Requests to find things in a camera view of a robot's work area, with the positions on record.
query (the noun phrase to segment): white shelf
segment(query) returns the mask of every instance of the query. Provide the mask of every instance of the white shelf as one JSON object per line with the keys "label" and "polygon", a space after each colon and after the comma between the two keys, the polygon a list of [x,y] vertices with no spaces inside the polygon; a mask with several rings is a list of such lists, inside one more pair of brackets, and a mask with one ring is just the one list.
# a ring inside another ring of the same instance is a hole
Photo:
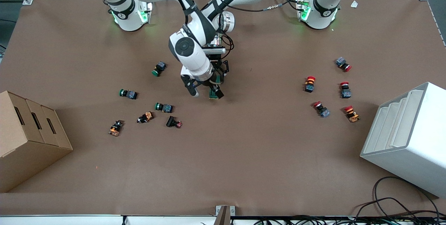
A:
{"label": "white shelf", "polygon": [[361,157],[446,198],[446,90],[426,82],[379,106]]}

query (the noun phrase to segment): cardboard box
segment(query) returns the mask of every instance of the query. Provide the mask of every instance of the cardboard box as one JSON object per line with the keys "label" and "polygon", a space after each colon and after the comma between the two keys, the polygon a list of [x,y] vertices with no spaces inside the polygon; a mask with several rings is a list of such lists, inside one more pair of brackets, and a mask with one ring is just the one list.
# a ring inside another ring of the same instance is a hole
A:
{"label": "cardboard box", "polygon": [[72,152],[53,109],[0,93],[0,192],[7,192]]}

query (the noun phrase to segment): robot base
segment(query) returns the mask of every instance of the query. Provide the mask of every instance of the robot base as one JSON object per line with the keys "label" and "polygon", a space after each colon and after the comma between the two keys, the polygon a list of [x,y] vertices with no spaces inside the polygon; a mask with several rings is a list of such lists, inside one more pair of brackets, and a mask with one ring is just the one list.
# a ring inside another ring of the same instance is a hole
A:
{"label": "robot base", "polygon": [[330,25],[330,23],[335,20],[335,15],[338,12],[336,9],[330,16],[322,17],[321,14],[314,9],[314,0],[302,0],[307,2],[308,5],[297,4],[298,9],[303,9],[304,12],[298,12],[298,18],[300,21],[305,22],[309,27],[314,29],[324,29]]}
{"label": "robot base", "polygon": [[139,0],[135,1],[135,9],[129,14],[127,19],[121,19],[120,14],[115,15],[115,23],[121,27],[122,30],[132,32],[141,28],[145,23],[150,22],[150,16],[152,14],[153,3],[146,3]]}

